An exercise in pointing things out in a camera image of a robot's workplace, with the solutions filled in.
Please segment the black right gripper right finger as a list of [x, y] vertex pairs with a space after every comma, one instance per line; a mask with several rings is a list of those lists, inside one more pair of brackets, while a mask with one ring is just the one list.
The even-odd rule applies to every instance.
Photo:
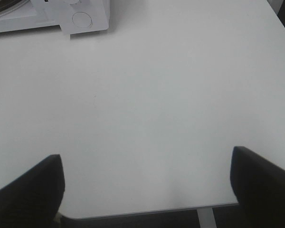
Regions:
[[285, 170], [244, 146], [232, 152], [230, 183], [253, 228], [285, 228]]

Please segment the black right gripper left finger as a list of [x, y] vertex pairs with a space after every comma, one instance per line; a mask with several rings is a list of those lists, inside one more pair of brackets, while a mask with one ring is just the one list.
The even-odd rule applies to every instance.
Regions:
[[50, 228], [65, 191], [61, 156], [53, 154], [0, 189], [0, 228]]

